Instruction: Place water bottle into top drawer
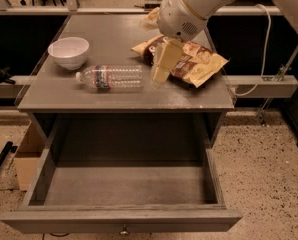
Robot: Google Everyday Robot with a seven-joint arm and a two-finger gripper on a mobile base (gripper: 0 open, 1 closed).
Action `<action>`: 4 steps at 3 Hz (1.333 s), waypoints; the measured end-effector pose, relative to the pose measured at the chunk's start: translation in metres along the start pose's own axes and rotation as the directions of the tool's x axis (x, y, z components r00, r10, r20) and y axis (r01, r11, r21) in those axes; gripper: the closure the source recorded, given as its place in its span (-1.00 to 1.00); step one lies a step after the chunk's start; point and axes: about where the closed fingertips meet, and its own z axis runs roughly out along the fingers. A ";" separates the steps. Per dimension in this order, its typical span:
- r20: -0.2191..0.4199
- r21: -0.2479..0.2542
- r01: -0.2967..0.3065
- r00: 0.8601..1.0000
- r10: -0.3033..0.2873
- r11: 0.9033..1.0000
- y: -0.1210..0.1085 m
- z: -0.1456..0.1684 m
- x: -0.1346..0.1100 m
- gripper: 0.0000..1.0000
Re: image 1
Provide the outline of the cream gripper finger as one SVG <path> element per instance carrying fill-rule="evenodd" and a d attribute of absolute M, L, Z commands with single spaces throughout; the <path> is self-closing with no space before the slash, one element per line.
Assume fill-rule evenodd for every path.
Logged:
<path fill-rule="evenodd" d="M 171 70 L 176 66 L 183 54 L 184 43 L 177 39 L 168 39 L 159 44 L 155 50 L 151 79 L 163 84 L 169 77 Z"/>
<path fill-rule="evenodd" d="M 157 19 L 158 19 L 159 7 L 151 10 L 146 16 L 144 16 L 139 26 L 145 30 L 154 30 L 158 28 Z"/>

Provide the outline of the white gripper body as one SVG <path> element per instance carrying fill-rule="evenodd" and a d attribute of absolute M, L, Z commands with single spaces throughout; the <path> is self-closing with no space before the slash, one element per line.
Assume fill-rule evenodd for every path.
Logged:
<path fill-rule="evenodd" d="M 163 0 L 158 11 L 157 24 L 163 35 L 189 41 L 205 28 L 207 21 L 196 16 L 184 0 Z"/>

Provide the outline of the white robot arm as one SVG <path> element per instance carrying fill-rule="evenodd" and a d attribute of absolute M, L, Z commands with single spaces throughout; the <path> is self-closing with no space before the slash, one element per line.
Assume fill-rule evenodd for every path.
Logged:
<path fill-rule="evenodd" d="M 168 37 L 192 40 L 209 31 L 216 48 L 233 59 L 231 75 L 254 75 L 260 65 L 264 18 L 253 16 L 251 7 L 276 7 L 273 36 L 269 39 L 269 64 L 273 70 L 298 40 L 298 0 L 162 0 L 154 27 Z"/>

